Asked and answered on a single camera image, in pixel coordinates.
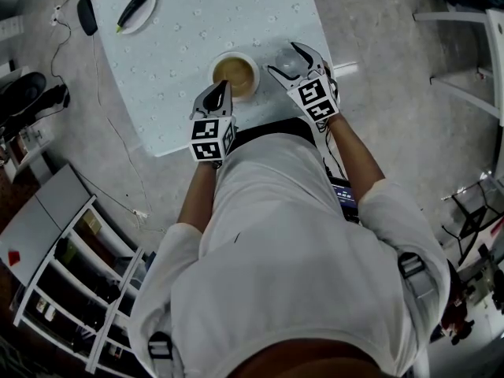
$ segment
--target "black phone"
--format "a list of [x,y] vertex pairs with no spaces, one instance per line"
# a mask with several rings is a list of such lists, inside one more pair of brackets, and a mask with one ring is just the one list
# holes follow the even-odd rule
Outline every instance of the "black phone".
[[352,223],[359,224],[358,206],[350,182],[348,182],[348,180],[335,178],[334,176],[330,176],[329,181],[339,200],[345,219]]

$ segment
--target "strap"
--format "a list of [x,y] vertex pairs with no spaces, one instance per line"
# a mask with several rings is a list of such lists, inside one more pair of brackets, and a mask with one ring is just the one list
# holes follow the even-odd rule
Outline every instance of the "strap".
[[157,377],[183,378],[182,360],[170,336],[155,332],[149,339],[148,349]]
[[418,350],[421,351],[429,343],[431,321],[438,312],[437,285],[417,254],[401,254],[398,267],[403,278],[404,299],[417,333]]

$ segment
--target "coffee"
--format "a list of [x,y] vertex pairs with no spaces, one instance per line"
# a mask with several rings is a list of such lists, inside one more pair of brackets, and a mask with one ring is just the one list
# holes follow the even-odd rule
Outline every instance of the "coffee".
[[227,57],[213,70],[213,82],[227,80],[234,98],[247,96],[254,87],[254,70],[239,57]]

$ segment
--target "white cable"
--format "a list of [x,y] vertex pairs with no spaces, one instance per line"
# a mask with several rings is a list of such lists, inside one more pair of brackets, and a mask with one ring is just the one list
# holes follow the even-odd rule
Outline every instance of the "white cable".
[[103,114],[105,115],[105,117],[107,118],[110,126],[112,127],[112,129],[116,132],[117,136],[119,137],[119,139],[121,140],[121,142],[123,143],[123,146],[124,146],[124,150],[126,151],[126,155],[128,156],[128,160],[129,160],[129,163],[132,165],[132,168],[135,170],[136,172],[136,175],[137,177],[139,178],[139,181],[140,181],[140,184],[142,185],[142,192],[143,192],[143,196],[145,198],[145,201],[146,201],[146,204],[149,208],[149,213],[148,213],[148,216],[152,213],[152,207],[150,206],[150,203],[149,203],[149,199],[147,198],[147,194],[146,194],[146,191],[145,191],[145,187],[143,185],[143,180],[142,180],[142,177],[140,176],[139,172],[137,171],[135,165],[133,164],[133,161],[132,161],[132,158],[130,157],[129,155],[129,151],[128,151],[128,147],[126,146],[126,142],[124,141],[124,139],[120,136],[119,132],[117,131],[117,129],[115,128],[115,126],[113,125],[112,121],[109,119],[109,117],[107,116],[106,114],[106,111],[103,109],[102,107],[102,103],[100,101],[100,83],[99,83],[99,78],[98,78],[98,61],[96,60],[96,53],[95,53],[95,36],[93,35],[92,36],[92,39],[93,39],[93,57],[94,57],[94,67],[96,69],[96,95],[97,95],[97,99],[98,99],[98,104],[100,105],[100,108],[102,108],[102,112]]

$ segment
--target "white shelf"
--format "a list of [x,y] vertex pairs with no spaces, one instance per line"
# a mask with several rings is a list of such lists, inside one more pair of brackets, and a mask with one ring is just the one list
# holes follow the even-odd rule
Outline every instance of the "white shelf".
[[50,264],[82,294],[86,295],[88,298],[97,302],[101,306],[104,306],[105,308],[109,307],[109,303],[107,301],[105,301],[103,298],[98,297],[86,284],[77,279],[61,262],[57,261],[56,259],[52,259],[50,261]]
[[110,266],[108,266],[90,247],[87,245],[82,238],[79,237],[73,229],[70,230],[70,240],[75,243],[77,249],[81,254],[83,254],[86,259],[92,263],[95,268],[97,268],[100,272],[105,273],[106,275],[112,277],[115,280],[122,280],[122,277],[119,276],[119,273],[114,271]]
[[[24,322],[27,326],[41,335],[44,339],[51,342],[58,348],[63,351],[71,354],[72,356],[80,359],[86,365],[85,370],[87,372],[94,373],[95,370],[101,369],[103,371],[109,372],[115,376],[121,376],[124,378],[133,378],[127,374],[122,372],[118,372],[110,367],[106,367],[104,365],[99,364],[100,354],[102,353],[103,347],[106,343],[110,343],[114,346],[121,348],[124,351],[132,354],[132,349],[129,346],[125,346],[114,339],[108,337],[110,326],[112,323],[117,326],[123,328],[124,330],[128,329],[129,317],[118,310],[120,302],[124,295],[128,293],[128,296],[136,298],[139,290],[133,287],[130,282],[133,277],[134,271],[138,267],[138,264],[143,262],[143,249],[138,248],[137,250],[132,250],[128,247],[126,243],[120,240],[120,237],[113,231],[113,229],[103,220],[100,214],[93,207],[93,202],[96,200],[96,196],[91,197],[87,203],[80,208],[80,210],[76,213],[74,218],[70,221],[70,223],[64,226],[65,230],[57,236],[56,241],[54,241],[54,245],[48,250],[45,255],[45,258],[40,263],[39,268],[36,270],[34,276],[31,278],[26,290],[24,291],[24,296],[20,302],[20,305],[17,309],[16,316],[14,318],[14,325],[18,326],[20,322]],[[107,265],[98,254],[96,254],[90,246],[84,242],[77,232],[74,230],[76,223],[80,220],[80,218],[84,215],[84,213],[90,209],[98,219],[98,221],[102,224],[102,229],[99,233],[98,238],[107,246],[108,249],[112,249],[112,252],[118,253],[121,257],[132,259],[130,260],[128,267],[121,276],[119,273],[113,270],[113,268]],[[94,293],[88,286],[86,286],[83,282],[79,280],[79,278],[72,274],[71,269],[67,269],[64,264],[62,264],[58,259],[54,258],[54,252],[57,247],[57,242],[60,239],[68,238],[72,241],[75,248],[79,251],[81,258],[88,263],[90,269],[94,270],[97,274],[104,276],[107,279],[112,279],[117,281],[118,288],[120,290],[120,297],[111,302],[107,303],[106,300],[100,298]],[[105,307],[105,321],[104,325],[97,332],[92,327],[85,325],[78,317],[72,315],[68,310],[66,310],[63,306],[58,304],[53,298],[51,298],[42,288],[38,287],[38,282],[41,276],[43,275],[46,267],[51,265],[52,268],[56,269],[56,272],[61,276],[61,278],[67,280],[77,291],[79,291],[82,295],[90,298],[91,300],[100,304],[100,306]],[[68,341],[60,339],[56,334],[51,334],[50,331],[44,328],[38,321],[34,320],[28,313],[26,313],[26,307],[32,296],[33,292],[36,292],[46,301],[48,301],[59,313],[63,314],[66,318],[68,318],[74,324],[80,326],[86,331],[90,332],[94,335],[94,342],[91,348],[89,355],[82,355],[80,353],[74,353],[72,350],[72,346]]]
[[122,372],[116,371],[115,369],[110,369],[109,367],[105,367],[104,365],[101,365],[101,364],[97,364],[96,368],[99,368],[105,372],[109,372],[113,375],[120,376],[122,378],[135,378],[134,376],[123,374]]
[[91,349],[90,361],[86,365],[87,372],[95,373],[95,370],[98,367],[100,355],[102,353],[103,347],[105,346],[106,339],[108,339],[110,326],[112,324],[115,324],[125,331],[128,330],[129,317],[119,311],[118,307],[120,305],[120,302],[122,301],[122,298],[124,297],[124,294],[126,293],[126,290],[128,289],[129,282],[131,281],[133,276],[133,272],[142,260],[143,252],[143,249],[140,248],[136,250],[135,256],[132,258],[128,267],[126,268],[126,271],[124,272],[124,279],[119,283],[120,297],[111,304],[111,309],[107,311],[105,324],[103,325],[102,330],[103,333],[100,335],[100,340],[95,340]]
[[83,356],[82,354],[79,353],[74,353],[73,350],[70,347],[67,347],[61,342],[58,342],[53,336],[49,335],[45,331],[43,331],[41,328],[39,328],[36,324],[34,324],[32,321],[30,321],[27,317],[22,316],[21,321],[23,321],[25,324],[27,324],[30,328],[32,328],[35,332],[37,332],[39,335],[41,335],[45,340],[48,340],[52,344],[54,344],[56,347],[59,347],[63,351],[66,351],[67,353],[71,354],[74,357],[79,358],[80,360],[87,362],[88,358]]
[[89,332],[96,335],[96,331],[91,327],[87,326],[83,323],[79,318],[74,317],[69,311],[59,305],[56,301],[54,301],[48,294],[46,294],[40,287],[35,287],[35,292],[38,293],[42,298],[44,298],[48,303],[50,303],[59,313],[65,315],[69,320],[71,320],[74,324],[78,324],[80,327],[88,330]]
[[116,315],[113,318],[113,324],[121,329],[124,329],[127,332],[129,325],[129,316],[118,310],[116,311]]
[[128,288],[126,288],[126,292],[133,298],[136,298],[136,296],[139,294],[139,289],[129,284]]
[[119,237],[119,235],[116,234],[116,232],[107,224],[105,220],[103,220],[103,217],[96,210],[96,208],[92,206],[91,211],[102,226],[100,232],[97,234],[97,237],[99,239],[102,238],[101,241],[105,240],[106,243],[108,243],[112,247],[112,249],[114,249],[114,252],[119,254],[121,257],[133,258],[135,256],[135,251],[128,245],[126,245],[126,243]]
[[113,344],[114,346],[117,346],[117,347],[120,347],[121,349],[125,350],[125,351],[128,351],[129,353],[133,353],[133,350],[130,349],[128,346],[125,346],[124,344],[122,343],[119,343],[117,342],[116,340],[114,339],[111,339],[110,337],[107,337],[105,339],[106,342],[109,342],[110,344]]

